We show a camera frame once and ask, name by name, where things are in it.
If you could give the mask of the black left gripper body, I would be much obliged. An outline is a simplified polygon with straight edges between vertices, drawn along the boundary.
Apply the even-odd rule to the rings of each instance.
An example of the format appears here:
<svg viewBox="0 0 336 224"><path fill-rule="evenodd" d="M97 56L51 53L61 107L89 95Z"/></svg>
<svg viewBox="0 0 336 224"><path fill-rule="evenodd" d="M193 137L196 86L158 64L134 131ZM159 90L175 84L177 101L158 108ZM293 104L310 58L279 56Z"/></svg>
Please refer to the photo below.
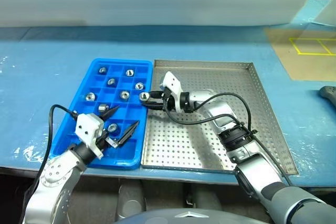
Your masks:
<svg viewBox="0 0 336 224"><path fill-rule="evenodd" d="M103 129L102 134L96 139L98 148L117 148L120 145L121 138L110 137L109 132Z"/></svg>

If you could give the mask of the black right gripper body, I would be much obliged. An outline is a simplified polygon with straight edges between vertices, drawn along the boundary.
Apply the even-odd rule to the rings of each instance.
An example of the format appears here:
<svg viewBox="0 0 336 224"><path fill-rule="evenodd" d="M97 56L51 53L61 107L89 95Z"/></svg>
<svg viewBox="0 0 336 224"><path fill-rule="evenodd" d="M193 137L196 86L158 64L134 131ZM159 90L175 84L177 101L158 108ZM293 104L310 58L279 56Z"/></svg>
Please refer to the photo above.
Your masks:
<svg viewBox="0 0 336 224"><path fill-rule="evenodd" d="M175 111L175 100L171 95L172 91L169 89L164 89L162 94L162 100L166 103L167 109L169 111Z"/></svg>

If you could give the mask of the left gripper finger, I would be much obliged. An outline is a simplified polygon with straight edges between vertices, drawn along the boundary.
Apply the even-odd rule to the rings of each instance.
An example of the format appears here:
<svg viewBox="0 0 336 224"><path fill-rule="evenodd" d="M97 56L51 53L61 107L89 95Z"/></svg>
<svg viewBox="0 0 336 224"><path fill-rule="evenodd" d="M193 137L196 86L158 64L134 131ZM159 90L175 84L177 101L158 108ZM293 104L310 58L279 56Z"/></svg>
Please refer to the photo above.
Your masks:
<svg viewBox="0 0 336 224"><path fill-rule="evenodd" d="M101 114L101 119L106 121L110 119L118 110L119 106L114 106Z"/></svg>
<svg viewBox="0 0 336 224"><path fill-rule="evenodd" d="M121 136L121 138L117 141L117 146L122 146L135 132L137 126L139 124L139 121L134 122L131 124L124 132L124 134Z"/></svg>

